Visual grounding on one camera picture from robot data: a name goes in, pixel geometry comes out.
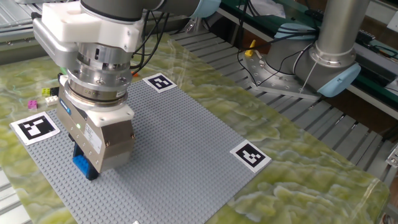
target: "pink lego brick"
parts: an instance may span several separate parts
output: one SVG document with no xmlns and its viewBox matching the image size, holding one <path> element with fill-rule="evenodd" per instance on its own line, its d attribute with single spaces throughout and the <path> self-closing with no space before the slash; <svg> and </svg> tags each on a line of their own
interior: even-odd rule
<svg viewBox="0 0 398 224">
<path fill-rule="evenodd" d="M 37 100 L 29 100 L 27 104 L 28 109 L 37 109 Z"/>
</svg>

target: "cable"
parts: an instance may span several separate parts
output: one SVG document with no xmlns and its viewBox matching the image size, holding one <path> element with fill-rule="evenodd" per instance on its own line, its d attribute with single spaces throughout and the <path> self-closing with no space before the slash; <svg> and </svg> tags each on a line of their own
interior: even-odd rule
<svg viewBox="0 0 398 224">
<path fill-rule="evenodd" d="M 313 64 L 313 67 L 311 68 L 310 73 L 308 74 L 307 78 L 305 79 L 305 82 L 304 82 L 303 87 L 301 87 L 300 93 L 304 90 L 304 87 L 305 87 L 305 85 L 307 84 L 307 81 L 308 81 L 308 79 L 310 78 L 310 76 L 311 76 L 311 74 L 312 74 L 312 72 L 313 72 L 313 69 L 315 68 L 315 66 L 317 65 L 317 63 L 318 63 L 318 62 L 315 62 L 315 63 Z"/>
<path fill-rule="evenodd" d="M 282 65 L 284 64 L 284 62 L 285 62 L 286 59 L 288 59 L 288 58 L 290 58 L 290 57 L 293 57 L 294 55 L 297 55 L 298 53 L 300 53 L 300 52 L 302 52 L 302 51 L 303 51 L 303 50 L 301 50 L 301 51 L 299 51 L 299 52 L 296 52 L 296 53 L 294 53 L 294 54 L 292 54 L 292 55 L 289 55 L 289 56 L 287 56 L 286 58 L 284 58 L 284 59 L 281 61 L 281 63 L 280 63 L 280 67 L 279 67 L 278 71 L 276 71 L 276 72 L 275 72 L 274 74 L 272 74 L 270 77 L 266 78 L 264 81 L 260 82 L 260 84 L 257 85 L 257 83 L 255 83 L 255 85 L 256 85 L 256 86 L 259 86 L 259 85 L 263 84 L 264 82 L 268 81 L 268 79 L 272 78 L 274 75 L 278 74 L 278 73 L 282 70 Z"/>
<path fill-rule="evenodd" d="M 384 87 L 385 89 L 388 89 L 388 90 L 392 90 L 392 91 L 396 91 L 396 92 L 398 92 L 398 90 L 395 90 L 395 89 L 393 89 L 393 88 L 388 88 L 388 87 Z"/>
<path fill-rule="evenodd" d="M 298 32 L 298 33 L 294 33 L 294 34 L 292 34 L 292 35 L 288 35 L 288 36 L 285 36 L 285 37 L 276 38 L 276 39 L 274 39 L 274 40 L 272 40 L 272 41 L 270 41 L 270 42 L 268 42 L 268 43 L 266 43 L 266 44 L 262 44 L 262 45 L 258 45 L 258 46 L 250 47 L 250 48 L 244 48 L 244 47 L 242 46 L 242 41 L 243 41 L 243 23 L 244 23 L 244 16 L 245 16 L 245 14 L 246 14 L 247 8 L 249 7 L 249 4 L 250 4 L 250 0 L 246 0 L 245 5 L 244 5 L 244 7 L 243 7 L 243 13 L 242 13 L 241 19 L 239 20 L 239 28 L 238 28 L 239 49 L 243 49 L 243 50 L 254 50 L 254 49 L 259 49 L 259 48 L 261 48 L 261 47 L 265 47 L 265 46 L 267 46 L 267 45 L 273 44 L 273 43 L 278 42 L 278 41 L 281 41 L 281 40 L 289 39 L 289 38 L 291 38 L 291 37 L 298 37 L 298 36 L 303 36 L 303 35 L 314 35 L 314 34 L 316 33 L 316 32 L 306 32 L 306 33 Z M 237 57 L 237 59 L 238 59 L 238 62 L 239 62 L 239 64 L 243 67 L 243 69 L 245 69 L 245 70 L 250 74 L 250 76 L 252 77 L 252 79 L 253 79 L 253 81 L 254 81 L 254 77 L 253 77 L 253 75 L 251 74 L 251 72 L 241 63 L 241 61 L 240 61 L 240 59 L 239 59 L 239 54 L 240 54 L 241 52 L 242 52 L 241 50 L 238 50 L 238 52 L 237 52 L 237 54 L 236 54 L 236 57 Z M 296 55 L 296 54 L 298 54 L 298 53 L 300 53 L 300 52 L 302 52 L 302 50 L 299 51 L 299 52 L 296 52 L 296 53 L 294 53 L 294 54 L 292 54 L 292 55 L 290 55 L 290 56 L 288 56 L 288 57 L 286 57 L 286 58 L 284 58 L 283 61 L 281 61 L 281 63 L 280 63 L 280 68 L 279 68 L 279 70 L 278 70 L 275 74 L 271 75 L 269 78 L 265 79 L 264 81 L 262 81 L 262 82 L 261 82 L 260 84 L 258 84 L 258 85 L 257 85 L 257 83 L 255 83 L 255 85 L 256 85 L 256 86 L 259 86 L 259 85 L 263 84 L 264 82 L 266 82 L 266 81 L 267 81 L 268 79 L 270 79 L 271 77 L 273 77 L 274 75 L 278 74 L 278 73 L 280 72 L 280 70 L 282 69 L 282 65 L 283 65 L 284 61 L 285 61 L 286 59 L 288 59 L 289 57 L 292 57 L 292 56 L 294 56 L 294 55 Z"/>
<path fill-rule="evenodd" d="M 289 38 L 292 38 L 292 37 L 301 37 L 301 36 L 304 36 L 304 35 L 314 35 L 314 33 L 306 33 L 306 34 L 297 33 L 297 34 L 292 34 L 292 35 L 288 35 L 288 36 L 281 37 L 281 38 L 275 38 L 274 40 L 272 40 L 272 41 L 270 41 L 270 42 L 268 42 L 266 44 L 258 45 L 258 46 L 255 46 L 255 47 L 249 47 L 249 48 L 243 47 L 243 50 L 256 50 L 256 49 L 265 47 L 267 45 L 273 44 L 273 43 L 281 41 L 281 40 L 286 40 L 286 39 L 289 39 Z"/>
<path fill-rule="evenodd" d="M 162 31 L 160 32 L 159 38 L 157 39 L 157 42 L 156 42 L 156 44 L 155 44 L 154 49 L 152 50 L 152 53 L 151 53 L 150 56 L 147 58 L 147 60 L 144 62 L 144 64 L 142 64 L 142 65 L 140 66 L 140 68 L 138 68 L 136 71 L 134 71 L 134 73 L 132 73 L 132 75 L 135 75 L 135 74 L 137 74 L 139 71 L 141 71 L 142 68 L 144 68 L 144 67 L 148 64 L 148 62 L 151 60 L 151 58 L 154 56 L 154 54 L 155 54 L 155 52 L 156 52 L 156 50 L 157 50 L 157 48 L 158 48 L 158 46 L 159 46 L 159 44 L 160 44 L 160 41 L 162 40 L 162 36 L 163 36 L 164 30 L 166 29 L 166 24 L 167 24 L 167 21 L 168 21 L 168 19 L 169 19 L 169 15 L 170 15 L 170 13 L 167 13 L 167 14 L 166 14 L 166 18 L 165 18 L 165 21 L 164 21 L 164 25 L 163 25 Z"/>
<path fill-rule="evenodd" d="M 149 11 L 147 11 L 147 14 L 145 15 L 145 19 L 144 19 L 144 28 L 142 30 L 142 34 L 141 34 L 141 39 L 143 40 L 143 43 L 141 44 L 140 48 L 142 48 L 142 57 L 141 57 L 141 61 L 139 62 L 138 65 L 133 65 L 130 66 L 130 69 L 135 69 L 135 68 L 139 68 L 141 67 L 141 65 L 144 63 L 144 57 L 145 57 L 145 33 L 146 33 L 146 27 L 147 27 L 147 22 L 148 22 L 148 18 L 149 18 Z"/>
<path fill-rule="evenodd" d="M 137 50 L 133 53 L 133 56 L 134 56 L 135 54 L 137 54 L 137 52 L 140 51 L 140 49 L 141 49 L 142 47 L 145 46 L 145 43 L 149 40 L 149 37 L 152 35 L 153 31 L 154 31 L 155 28 L 157 28 L 157 26 L 159 25 L 160 20 L 163 18 L 163 15 L 164 15 L 164 13 L 162 13 L 162 14 L 160 15 L 159 20 L 156 22 L 155 26 L 154 26 L 154 27 L 152 28 L 152 30 L 148 33 L 148 35 L 145 34 L 145 36 L 147 36 L 147 38 L 146 38 L 145 40 L 142 41 L 142 44 L 141 44 L 141 45 L 137 48 Z"/>
<path fill-rule="evenodd" d="M 395 50 L 391 50 L 391 49 L 388 49 L 388 48 L 383 47 L 383 46 L 373 45 L 373 47 L 375 47 L 375 48 L 377 48 L 377 49 L 380 48 L 380 49 L 383 49 L 383 50 L 386 50 L 386 51 L 389 51 L 389 52 L 393 53 L 393 55 L 388 55 L 388 56 L 390 56 L 390 57 L 395 57 L 395 56 L 398 55 L 398 52 L 396 52 Z"/>
<path fill-rule="evenodd" d="M 157 22 L 157 20 L 156 20 L 156 17 L 155 17 L 155 14 L 154 14 L 154 12 L 153 12 L 153 11 L 151 11 L 150 13 L 152 14 L 152 17 L 153 17 L 153 18 L 154 18 L 154 20 L 155 20 L 155 26 L 156 26 L 156 37 L 157 37 L 157 38 L 159 38 L 159 29 L 158 29 L 158 26 L 157 26 L 159 23 L 158 23 L 158 22 Z"/>
</svg>

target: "yellow tag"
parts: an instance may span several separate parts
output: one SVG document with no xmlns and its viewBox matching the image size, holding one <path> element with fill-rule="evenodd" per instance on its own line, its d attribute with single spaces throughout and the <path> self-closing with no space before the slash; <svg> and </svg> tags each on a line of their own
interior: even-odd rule
<svg viewBox="0 0 398 224">
<path fill-rule="evenodd" d="M 253 40 L 251 42 L 250 48 L 256 46 L 256 40 Z M 246 53 L 244 53 L 246 56 L 251 57 L 253 55 L 253 50 L 247 50 Z"/>
</svg>

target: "green marble tabletop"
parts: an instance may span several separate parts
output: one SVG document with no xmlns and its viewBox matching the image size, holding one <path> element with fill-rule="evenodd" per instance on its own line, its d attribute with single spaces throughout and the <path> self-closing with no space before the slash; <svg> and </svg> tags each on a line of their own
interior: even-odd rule
<svg viewBox="0 0 398 224">
<path fill-rule="evenodd" d="M 148 52 L 154 42 L 148 42 Z M 39 102 L 39 112 L 55 108 L 45 105 L 41 89 L 58 86 L 59 71 L 48 57 L 0 67 L 0 166 L 36 224 L 75 220 L 9 123 L 33 114 L 27 110 L 28 100 Z M 167 35 L 134 81 L 159 72 L 273 159 L 208 224 L 378 221 L 389 200 L 386 185 L 222 77 Z"/>
</svg>

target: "gray lego baseplate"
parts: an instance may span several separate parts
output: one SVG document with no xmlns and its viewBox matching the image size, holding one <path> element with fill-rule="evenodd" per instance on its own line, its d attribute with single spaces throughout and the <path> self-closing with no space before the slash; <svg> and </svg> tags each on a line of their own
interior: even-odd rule
<svg viewBox="0 0 398 224">
<path fill-rule="evenodd" d="M 78 223 L 205 223 L 254 176 L 230 152 L 244 138 L 179 88 L 129 89 L 136 144 L 128 164 L 87 180 L 61 133 L 26 146 Z"/>
</svg>

